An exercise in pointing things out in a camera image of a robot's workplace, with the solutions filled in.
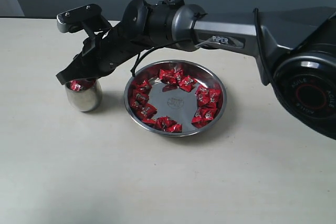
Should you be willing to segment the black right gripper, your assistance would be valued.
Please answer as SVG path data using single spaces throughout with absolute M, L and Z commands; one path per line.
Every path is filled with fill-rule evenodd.
M 61 85 L 72 80 L 97 81 L 130 58 L 142 52 L 142 45 L 124 34 L 122 24 L 117 24 L 106 33 L 98 33 L 94 39 L 83 42 L 79 60 L 71 62 L 56 74 Z

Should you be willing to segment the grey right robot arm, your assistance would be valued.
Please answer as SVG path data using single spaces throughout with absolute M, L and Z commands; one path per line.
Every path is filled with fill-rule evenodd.
M 222 49 L 254 57 L 262 84 L 312 130 L 335 138 L 335 8 L 209 14 L 183 0 L 132 0 L 112 26 L 90 4 L 57 16 L 62 33 L 84 30 L 80 53 L 56 77 L 61 84 L 99 79 L 132 57 L 172 48 Z

